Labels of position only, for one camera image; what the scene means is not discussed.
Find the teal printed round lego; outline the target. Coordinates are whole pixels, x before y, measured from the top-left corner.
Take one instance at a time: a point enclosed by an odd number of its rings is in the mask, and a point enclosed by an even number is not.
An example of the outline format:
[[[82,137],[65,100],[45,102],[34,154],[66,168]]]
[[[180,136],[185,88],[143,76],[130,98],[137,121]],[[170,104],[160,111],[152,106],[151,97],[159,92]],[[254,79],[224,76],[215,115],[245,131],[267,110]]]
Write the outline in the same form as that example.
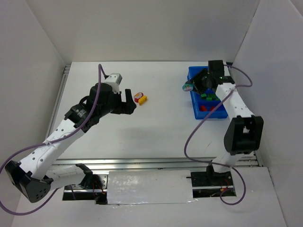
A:
[[[194,90],[195,90],[194,83],[191,82],[190,80],[188,80],[188,81],[182,86],[182,90],[185,91],[185,92],[194,91]]]

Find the yellow lego brick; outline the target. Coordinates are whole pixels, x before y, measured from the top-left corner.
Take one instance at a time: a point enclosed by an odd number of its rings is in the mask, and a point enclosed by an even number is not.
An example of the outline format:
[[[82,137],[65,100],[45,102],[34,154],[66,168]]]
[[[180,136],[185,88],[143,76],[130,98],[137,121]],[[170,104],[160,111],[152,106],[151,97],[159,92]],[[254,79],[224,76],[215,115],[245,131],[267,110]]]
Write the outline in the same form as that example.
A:
[[[145,102],[147,102],[148,97],[147,96],[142,96],[139,100],[138,100],[138,104],[139,105],[143,105]]]

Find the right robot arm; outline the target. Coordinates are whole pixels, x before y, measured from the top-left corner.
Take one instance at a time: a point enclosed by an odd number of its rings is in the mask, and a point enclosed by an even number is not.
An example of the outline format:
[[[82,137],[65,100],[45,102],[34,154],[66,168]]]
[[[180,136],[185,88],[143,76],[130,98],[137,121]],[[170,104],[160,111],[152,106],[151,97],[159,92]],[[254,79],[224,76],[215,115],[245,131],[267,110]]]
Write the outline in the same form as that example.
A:
[[[237,90],[251,87],[251,79],[248,85],[237,85],[231,76],[225,75],[225,66],[222,60],[209,61],[208,69],[203,69],[188,81],[198,94],[213,90],[230,120],[223,139],[225,152],[211,164],[216,176],[229,172],[237,161],[259,149],[264,125],[263,118],[247,107]]]

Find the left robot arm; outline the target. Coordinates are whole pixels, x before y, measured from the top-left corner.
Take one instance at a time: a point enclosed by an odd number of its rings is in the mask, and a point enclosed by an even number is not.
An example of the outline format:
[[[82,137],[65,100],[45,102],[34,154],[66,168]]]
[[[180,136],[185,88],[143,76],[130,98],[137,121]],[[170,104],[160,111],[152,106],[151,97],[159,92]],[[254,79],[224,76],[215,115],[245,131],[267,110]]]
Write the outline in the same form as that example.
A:
[[[64,119],[41,146],[22,160],[9,161],[5,165],[12,183],[31,202],[36,203],[50,191],[78,184],[89,188],[97,176],[84,164],[73,164],[66,168],[52,168],[54,161],[91,127],[107,114],[131,115],[136,104],[130,89],[125,90],[126,101],[121,92],[114,93],[113,86],[101,83],[90,89],[88,96],[70,108]]]

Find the red arch lego brick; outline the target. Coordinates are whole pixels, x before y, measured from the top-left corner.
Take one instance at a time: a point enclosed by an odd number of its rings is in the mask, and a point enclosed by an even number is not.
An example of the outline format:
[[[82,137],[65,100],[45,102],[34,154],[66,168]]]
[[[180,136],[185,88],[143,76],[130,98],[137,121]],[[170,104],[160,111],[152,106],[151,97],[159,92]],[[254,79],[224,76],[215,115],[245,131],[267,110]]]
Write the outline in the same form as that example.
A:
[[[202,106],[200,106],[200,111],[207,112],[207,108],[204,105],[202,105]]]

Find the red flower lego piece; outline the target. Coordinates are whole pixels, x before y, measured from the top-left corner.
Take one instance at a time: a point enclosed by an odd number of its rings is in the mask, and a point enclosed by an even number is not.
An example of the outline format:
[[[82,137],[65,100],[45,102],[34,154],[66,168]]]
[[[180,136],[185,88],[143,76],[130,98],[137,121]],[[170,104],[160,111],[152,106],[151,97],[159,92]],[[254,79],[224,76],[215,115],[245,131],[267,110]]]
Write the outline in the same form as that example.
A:
[[[136,103],[139,103],[139,99],[144,96],[144,94],[142,92],[138,92],[137,94],[134,95],[134,101]]]

